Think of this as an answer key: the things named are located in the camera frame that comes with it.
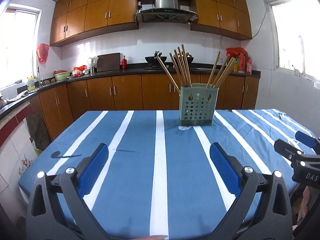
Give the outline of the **person's right hand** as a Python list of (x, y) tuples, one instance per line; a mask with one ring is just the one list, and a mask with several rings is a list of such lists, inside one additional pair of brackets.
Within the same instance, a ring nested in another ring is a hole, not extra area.
[(306, 215), (308, 214), (310, 199), (311, 199), (310, 187), (307, 186), (303, 192), (303, 199), (300, 205), (300, 210), (298, 212), (298, 218), (297, 218), (298, 221), (305, 218)]

